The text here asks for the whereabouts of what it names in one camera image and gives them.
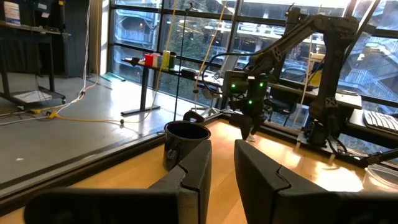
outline wall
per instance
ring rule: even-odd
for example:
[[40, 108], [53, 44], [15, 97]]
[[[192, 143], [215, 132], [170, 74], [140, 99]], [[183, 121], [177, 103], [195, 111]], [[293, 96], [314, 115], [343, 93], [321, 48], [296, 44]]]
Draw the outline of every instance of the wall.
[[106, 73], [106, 61], [108, 55], [108, 22], [109, 22], [110, 0], [91, 0], [90, 12], [90, 49], [89, 62], [90, 71], [97, 73], [97, 56], [99, 74]]

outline bottle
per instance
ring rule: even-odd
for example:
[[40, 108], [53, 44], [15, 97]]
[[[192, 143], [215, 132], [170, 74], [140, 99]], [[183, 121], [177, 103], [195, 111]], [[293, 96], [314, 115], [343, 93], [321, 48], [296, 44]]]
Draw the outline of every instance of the bottle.
[[163, 63], [162, 68], [168, 70], [169, 69], [169, 60], [170, 60], [170, 51], [163, 51]]
[[159, 53], [154, 53], [154, 62], [153, 62], [153, 64], [152, 64], [153, 67], [156, 67], [156, 68], [157, 68], [157, 67], [159, 66], [159, 64], [157, 63], [158, 60], [159, 60], [159, 56], [160, 56]]
[[171, 70], [174, 69], [176, 59], [177, 59], [177, 54], [175, 52], [171, 52], [169, 60], [169, 69]]
[[154, 61], [154, 56], [151, 54], [145, 54], [145, 65], [152, 66]]

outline black mug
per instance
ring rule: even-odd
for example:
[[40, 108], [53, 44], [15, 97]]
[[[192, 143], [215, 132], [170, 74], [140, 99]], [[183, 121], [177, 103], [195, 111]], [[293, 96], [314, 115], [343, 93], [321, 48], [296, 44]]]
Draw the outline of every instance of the black mug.
[[165, 146], [163, 165], [167, 170], [173, 169], [203, 140], [210, 138], [208, 128], [190, 121], [172, 121], [164, 126]]

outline keyboard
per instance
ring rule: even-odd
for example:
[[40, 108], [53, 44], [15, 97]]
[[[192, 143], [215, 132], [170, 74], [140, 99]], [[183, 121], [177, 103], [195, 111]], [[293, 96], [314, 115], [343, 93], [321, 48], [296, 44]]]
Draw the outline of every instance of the keyboard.
[[364, 110], [363, 120], [365, 122], [365, 125], [369, 128], [377, 129], [398, 136], [398, 120], [392, 116], [374, 111]]

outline yellow block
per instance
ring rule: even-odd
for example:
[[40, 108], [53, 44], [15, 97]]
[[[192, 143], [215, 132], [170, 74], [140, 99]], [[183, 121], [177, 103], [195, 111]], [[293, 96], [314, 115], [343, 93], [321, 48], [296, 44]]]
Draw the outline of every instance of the yellow block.
[[317, 71], [312, 80], [310, 81], [310, 85], [319, 86], [321, 84], [322, 70]]

